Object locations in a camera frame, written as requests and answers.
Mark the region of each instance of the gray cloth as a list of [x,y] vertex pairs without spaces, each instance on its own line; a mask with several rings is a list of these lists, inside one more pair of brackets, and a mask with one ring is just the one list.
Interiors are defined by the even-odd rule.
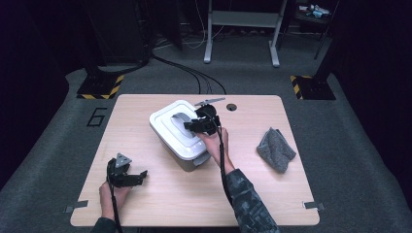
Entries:
[[286,172],[289,162],[296,156],[296,152],[289,146],[279,129],[275,130],[272,127],[264,134],[257,146],[257,152],[280,173]]

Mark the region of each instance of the hand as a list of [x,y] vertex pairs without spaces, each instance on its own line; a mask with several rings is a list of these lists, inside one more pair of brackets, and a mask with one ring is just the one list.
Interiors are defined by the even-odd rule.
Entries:
[[[116,202],[118,204],[118,211],[124,204],[124,200],[131,187],[114,187],[114,194],[116,197]],[[102,208],[102,217],[115,220],[115,211],[113,210],[112,193],[110,192],[110,187],[107,182],[104,182],[100,188],[100,206]]]
[[[221,140],[219,138],[218,132],[212,135],[206,135],[204,133],[196,133],[196,136],[201,139],[205,145],[207,151],[215,159],[218,166],[221,166]],[[222,141],[224,147],[224,171],[226,174],[234,170],[233,163],[229,158],[229,142],[228,142],[228,133],[225,128],[222,127]]]

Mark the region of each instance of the sleeve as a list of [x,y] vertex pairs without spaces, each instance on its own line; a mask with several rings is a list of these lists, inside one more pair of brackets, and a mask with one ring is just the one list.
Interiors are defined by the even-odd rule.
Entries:
[[226,175],[227,188],[232,198],[233,211],[242,233],[280,233],[254,185],[239,170]]
[[94,224],[93,229],[90,233],[115,233],[116,232],[116,223],[105,217],[100,217]]

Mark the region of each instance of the cable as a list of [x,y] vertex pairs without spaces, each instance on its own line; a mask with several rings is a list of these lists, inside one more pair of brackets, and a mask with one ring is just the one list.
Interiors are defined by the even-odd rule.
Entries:
[[202,41],[199,43],[199,45],[197,45],[196,47],[190,47],[190,46],[189,46],[189,43],[187,43],[186,41],[184,41],[184,42],[186,43],[186,45],[187,45],[189,48],[191,48],[191,49],[197,49],[197,48],[199,48],[201,45],[203,45],[203,43],[205,42],[205,38],[206,38],[205,26],[204,26],[204,24],[203,24],[203,20],[202,20],[202,17],[201,17],[201,15],[200,15],[200,12],[199,12],[199,7],[197,6],[197,0],[195,0],[194,3],[196,4],[197,15],[199,16],[200,23],[202,24],[203,39],[202,39]]
[[[199,41],[197,41],[197,42],[187,42],[187,41],[185,40],[185,38],[186,38],[186,39],[191,39],[191,38],[197,39],[197,37],[192,36],[192,35],[187,35],[187,36],[182,35],[182,37],[183,37],[183,39],[182,39],[182,41],[183,41],[182,44],[183,44],[183,45],[190,45],[190,44],[199,44],[199,43],[202,43],[201,41],[200,41],[200,42],[199,42]],[[174,46],[174,45],[171,44],[170,42],[168,42],[167,39],[161,38],[161,39],[159,39],[158,42],[156,42],[153,50],[160,50],[160,49],[163,49],[163,48],[166,48],[166,47],[172,47],[172,46]]]
[[109,177],[106,180],[109,183],[110,193],[112,194],[112,203],[113,203],[113,211],[115,213],[116,228],[118,229],[119,233],[122,233],[123,231],[121,230],[121,225],[120,225],[118,203],[116,201],[116,196],[115,196],[115,186],[110,183]]
[[[212,119],[212,117],[208,113],[206,113],[204,111],[199,111],[199,112],[203,113],[209,119]],[[222,137],[222,128],[218,127],[218,125],[215,123],[214,120],[212,120],[212,122],[216,127],[216,132],[218,133],[219,141],[220,141],[219,151],[220,151],[220,157],[221,157],[222,186],[223,186],[224,194],[226,195],[227,201],[229,202],[230,206],[233,207],[232,198],[230,196],[230,192],[229,192],[229,189],[227,187],[226,172],[224,170],[224,144],[223,144],[223,137]]]
[[[233,0],[230,0],[230,4],[229,4],[229,11],[231,12],[231,4],[232,4]],[[219,35],[219,33],[221,33],[222,29],[224,28],[224,26],[221,27],[221,29],[215,34],[215,36],[212,37],[212,40],[215,39],[216,36]]]
[[174,63],[174,62],[172,62],[172,61],[168,61],[168,60],[166,60],[166,59],[160,58],[160,57],[158,57],[158,56],[156,56],[156,55],[154,55],[154,54],[152,55],[152,58],[153,58],[153,59],[156,59],[156,60],[158,60],[158,61],[160,61],[160,62],[166,63],[166,64],[168,64],[168,65],[177,67],[177,68],[179,68],[179,69],[181,69],[181,70],[184,70],[184,71],[186,71],[186,72],[188,72],[188,73],[190,73],[190,74],[192,74],[192,75],[194,75],[194,76],[195,76],[195,75],[200,76],[200,77],[205,81],[205,83],[206,83],[207,86],[208,86],[208,88],[207,88],[207,90],[206,90],[207,93],[209,93],[209,90],[210,90],[211,93],[213,93],[212,87],[210,86],[210,83],[209,83],[209,81],[207,80],[207,79],[210,79],[210,80],[214,81],[215,83],[217,83],[217,84],[222,88],[224,94],[226,94],[226,90],[224,89],[223,85],[222,85],[221,83],[219,83],[217,80],[213,79],[212,77],[210,77],[210,76],[208,76],[208,75],[205,75],[205,74],[203,74],[203,73],[201,73],[201,72],[199,72],[199,71],[193,70],[193,69],[191,69],[191,68],[189,68],[189,67],[187,67],[187,66],[184,66],[184,65],[181,65],[181,64],[178,64],[178,63]]

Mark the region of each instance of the wooden table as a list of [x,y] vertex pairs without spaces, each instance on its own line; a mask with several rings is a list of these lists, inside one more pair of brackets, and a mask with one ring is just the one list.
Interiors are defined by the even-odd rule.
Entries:
[[[108,161],[120,152],[133,160],[129,175],[149,171],[143,185],[133,187],[120,211],[122,226],[236,226],[215,161],[209,159],[194,171],[185,172],[149,123],[152,113],[176,100],[194,105],[218,97],[222,96],[119,96],[79,197],[88,205],[75,209],[71,223],[92,226],[100,217],[98,188],[105,181]],[[229,111],[227,104],[235,104],[237,110]],[[226,95],[213,106],[228,130],[232,162],[254,184],[276,222],[317,224],[317,210],[302,206],[302,202],[314,199],[280,97]],[[277,173],[257,153],[257,145],[270,127],[279,129],[297,152],[286,174]]]

